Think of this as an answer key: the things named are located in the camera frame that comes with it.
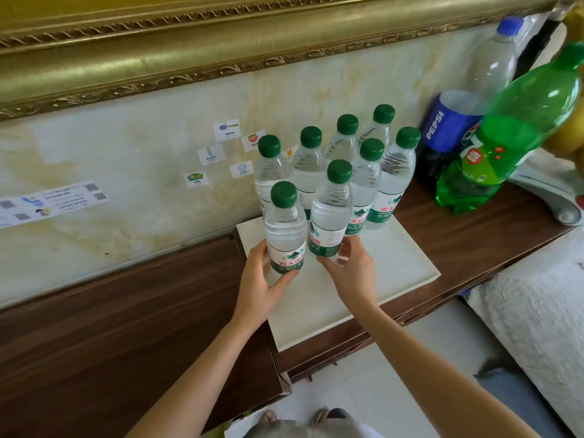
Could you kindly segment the person's left hand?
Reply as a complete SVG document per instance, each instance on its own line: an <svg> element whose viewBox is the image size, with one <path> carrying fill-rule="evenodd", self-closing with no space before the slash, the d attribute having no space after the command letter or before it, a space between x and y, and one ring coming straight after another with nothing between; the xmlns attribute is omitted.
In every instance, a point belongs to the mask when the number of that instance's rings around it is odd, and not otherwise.
<svg viewBox="0 0 584 438"><path fill-rule="evenodd" d="M269 264L263 264L267 254L266 240L250 250L239 285L232 322L249 336L267 320L280 299L267 295L269 284L265 270L271 269Z"/></svg>

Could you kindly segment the person's right hand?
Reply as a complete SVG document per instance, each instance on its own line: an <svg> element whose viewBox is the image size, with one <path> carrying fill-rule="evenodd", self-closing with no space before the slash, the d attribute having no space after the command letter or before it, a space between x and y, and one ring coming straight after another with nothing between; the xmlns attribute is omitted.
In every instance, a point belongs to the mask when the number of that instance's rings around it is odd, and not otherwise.
<svg viewBox="0 0 584 438"><path fill-rule="evenodd" d="M378 307L373 258L357 235L343 239L339 254L342 275L331 279L341 301L356 319L372 314Z"/></svg>

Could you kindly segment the clear plastic water bottle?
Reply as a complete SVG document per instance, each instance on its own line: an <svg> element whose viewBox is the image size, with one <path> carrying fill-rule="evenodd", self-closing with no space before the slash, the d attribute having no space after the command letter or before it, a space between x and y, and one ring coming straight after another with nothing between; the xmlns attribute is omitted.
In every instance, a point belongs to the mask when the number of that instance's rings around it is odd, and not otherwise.
<svg viewBox="0 0 584 438"><path fill-rule="evenodd" d="M275 183L270 191L272 203L264 218L267 242L269 284L304 265L307 250L307 220L298 202L298 190L289 181Z"/></svg>
<svg viewBox="0 0 584 438"><path fill-rule="evenodd" d="M325 181L315 192L308 242L315 256L333 257L340 250L353 212L352 173L350 162L343 159L331 161Z"/></svg>

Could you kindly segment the person's right forearm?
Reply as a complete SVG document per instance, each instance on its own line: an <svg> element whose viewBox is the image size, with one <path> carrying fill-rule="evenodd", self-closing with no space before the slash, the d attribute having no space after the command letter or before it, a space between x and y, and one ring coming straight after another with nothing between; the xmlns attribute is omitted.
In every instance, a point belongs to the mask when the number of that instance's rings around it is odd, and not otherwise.
<svg viewBox="0 0 584 438"><path fill-rule="evenodd" d="M520 417L416 340L379 306L347 305L441 438L540 438Z"/></svg>

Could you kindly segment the white rectangular tray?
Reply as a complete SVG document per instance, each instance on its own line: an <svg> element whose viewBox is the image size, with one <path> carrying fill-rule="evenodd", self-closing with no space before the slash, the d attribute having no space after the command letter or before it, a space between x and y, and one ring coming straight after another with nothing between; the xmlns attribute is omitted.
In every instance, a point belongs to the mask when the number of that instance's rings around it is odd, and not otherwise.
<svg viewBox="0 0 584 438"><path fill-rule="evenodd" d="M361 242L375 262L376 302L383 305L429 284L441 273L396 218L382 229L362 229ZM282 352L353 318L330 275L305 249L304 264L268 318Z"/></svg>

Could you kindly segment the bowl picture sticker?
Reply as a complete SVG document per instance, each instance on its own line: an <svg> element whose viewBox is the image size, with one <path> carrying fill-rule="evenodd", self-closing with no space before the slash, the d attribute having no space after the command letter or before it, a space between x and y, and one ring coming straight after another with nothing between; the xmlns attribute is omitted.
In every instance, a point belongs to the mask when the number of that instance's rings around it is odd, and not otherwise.
<svg viewBox="0 0 584 438"><path fill-rule="evenodd" d="M245 153L249 153L258 148L259 139L267 134L266 130L259 130L241 137L241 143Z"/></svg>

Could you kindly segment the bottle picture sticker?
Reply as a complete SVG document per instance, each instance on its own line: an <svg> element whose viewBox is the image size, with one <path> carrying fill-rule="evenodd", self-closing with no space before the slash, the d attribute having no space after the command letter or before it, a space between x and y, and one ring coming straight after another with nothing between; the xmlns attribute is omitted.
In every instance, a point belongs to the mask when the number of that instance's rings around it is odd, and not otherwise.
<svg viewBox="0 0 584 438"><path fill-rule="evenodd" d="M202 166L208 166L210 164L222 162L227 159L223 144L221 142L210 147L198 149L197 155Z"/></svg>

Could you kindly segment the dark wooden nightstand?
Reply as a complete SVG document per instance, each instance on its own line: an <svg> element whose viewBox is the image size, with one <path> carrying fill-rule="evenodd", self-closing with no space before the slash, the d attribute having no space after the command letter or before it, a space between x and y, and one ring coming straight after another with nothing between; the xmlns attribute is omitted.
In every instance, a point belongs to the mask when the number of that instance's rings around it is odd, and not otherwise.
<svg viewBox="0 0 584 438"><path fill-rule="evenodd" d="M510 183L478 210L454 214L439 207L430 189L413 179L396 217L441 273L433 283L381 306L402 326L573 230L557 222L543 200ZM266 332L274 361L271 373L277 370L291 382L372 343L356 321L346 321L280 353L267 334L267 322L264 326L260 331Z"/></svg>

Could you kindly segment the spoon picture sticker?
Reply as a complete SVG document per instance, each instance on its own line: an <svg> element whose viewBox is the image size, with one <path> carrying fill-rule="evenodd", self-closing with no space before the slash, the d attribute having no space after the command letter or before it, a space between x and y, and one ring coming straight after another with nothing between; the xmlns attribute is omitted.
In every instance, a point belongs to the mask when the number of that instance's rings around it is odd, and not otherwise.
<svg viewBox="0 0 584 438"><path fill-rule="evenodd" d="M213 123L213 132L216 142L238 139L242 136L240 123L237 118L221 123Z"/></svg>

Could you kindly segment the dark wooden cabinet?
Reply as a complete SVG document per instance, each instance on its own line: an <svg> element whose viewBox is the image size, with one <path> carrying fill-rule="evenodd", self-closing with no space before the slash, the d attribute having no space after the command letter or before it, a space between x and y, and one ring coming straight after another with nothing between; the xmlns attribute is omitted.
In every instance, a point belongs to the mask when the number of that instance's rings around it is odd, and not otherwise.
<svg viewBox="0 0 584 438"><path fill-rule="evenodd" d="M0 438L123 438L230 321L237 235L0 309Z"/></svg>

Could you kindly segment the large blue-label cola bottle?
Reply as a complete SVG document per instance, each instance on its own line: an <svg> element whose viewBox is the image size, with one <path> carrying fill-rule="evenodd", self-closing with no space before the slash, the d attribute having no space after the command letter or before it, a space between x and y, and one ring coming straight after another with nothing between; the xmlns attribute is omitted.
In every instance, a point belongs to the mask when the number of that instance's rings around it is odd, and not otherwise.
<svg viewBox="0 0 584 438"><path fill-rule="evenodd" d="M504 17L494 35L474 45L465 57L469 66L457 87L436 97L422 125L415 168L415 175L428 187L435 189L441 170L512 80L517 63L515 36L523 22L521 16Z"/></svg>

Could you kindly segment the large green soda bottle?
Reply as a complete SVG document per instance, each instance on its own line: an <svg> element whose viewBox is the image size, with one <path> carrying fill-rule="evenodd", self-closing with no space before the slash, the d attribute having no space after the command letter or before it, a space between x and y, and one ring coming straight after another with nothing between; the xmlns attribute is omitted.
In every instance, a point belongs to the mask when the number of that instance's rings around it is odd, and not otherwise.
<svg viewBox="0 0 584 438"><path fill-rule="evenodd" d="M436 202L456 214L487 202L572 114L580 95L584 41L517 78L495 97L470 143L442 171Z"/></svg>

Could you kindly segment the white fan base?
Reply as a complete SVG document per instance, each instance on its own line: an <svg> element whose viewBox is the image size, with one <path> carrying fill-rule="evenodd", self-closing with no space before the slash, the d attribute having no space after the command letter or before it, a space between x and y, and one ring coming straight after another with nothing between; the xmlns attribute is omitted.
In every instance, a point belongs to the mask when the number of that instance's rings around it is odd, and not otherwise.
<svg viewBox="0 0 584 438"><path fill-rule="evenodd" d="M584 226L584 176L573 162L538 148L507 181L542 199L560 224Z"/></svg>

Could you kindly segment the long white sticker strip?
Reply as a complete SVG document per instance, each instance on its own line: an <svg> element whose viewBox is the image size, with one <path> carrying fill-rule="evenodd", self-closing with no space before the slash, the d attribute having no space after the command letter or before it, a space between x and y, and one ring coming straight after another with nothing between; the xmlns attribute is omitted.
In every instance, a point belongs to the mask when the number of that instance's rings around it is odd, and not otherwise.
<svg viewBox="0 0 584 438"><path fill-rule="evenodd" d="M0 198L0 230L103 204L110 197L94 181L84 181L24 196Z"/></svg>

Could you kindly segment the black stand pole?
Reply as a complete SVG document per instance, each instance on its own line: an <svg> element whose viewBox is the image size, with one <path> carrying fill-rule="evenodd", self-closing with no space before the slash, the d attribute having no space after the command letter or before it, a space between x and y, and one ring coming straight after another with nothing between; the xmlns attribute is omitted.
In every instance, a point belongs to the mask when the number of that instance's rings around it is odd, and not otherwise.
<svg viewBox="0 0 584 438"><path fill-rule="evenodd" d="M554 7L540 30L530 38L517 59L516 71L512 78L513 81L529 72L544 48L549 44L554 31L558 28L560 23L563 22L573 6L574 4L557 5Z"/></svg>

